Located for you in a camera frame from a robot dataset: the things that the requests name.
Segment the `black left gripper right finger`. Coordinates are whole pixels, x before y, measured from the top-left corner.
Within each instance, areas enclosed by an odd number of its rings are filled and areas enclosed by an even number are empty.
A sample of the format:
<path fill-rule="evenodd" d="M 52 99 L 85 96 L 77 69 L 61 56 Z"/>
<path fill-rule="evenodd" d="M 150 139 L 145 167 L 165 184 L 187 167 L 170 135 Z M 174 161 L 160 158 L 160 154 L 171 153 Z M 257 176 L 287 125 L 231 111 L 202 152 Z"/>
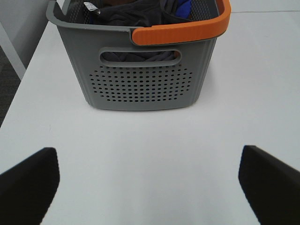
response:
<path fill-rule="evenodd" d="M 243 147 L 238 180 L 262 225 L 300 223 L 300 172 L 262 149 Z"/>

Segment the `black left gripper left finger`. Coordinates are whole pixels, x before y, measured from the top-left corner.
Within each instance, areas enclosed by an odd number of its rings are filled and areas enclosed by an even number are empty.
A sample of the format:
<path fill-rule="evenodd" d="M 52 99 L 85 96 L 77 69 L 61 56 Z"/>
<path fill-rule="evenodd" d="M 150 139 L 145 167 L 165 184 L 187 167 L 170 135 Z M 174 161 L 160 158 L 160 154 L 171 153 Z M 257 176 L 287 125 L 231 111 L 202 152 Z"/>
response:
<path fill-rule="evenodd" d="M 0 175 L 0 223 L 42 223 L 60 182 L 55 148 L 39 150 Z"/>

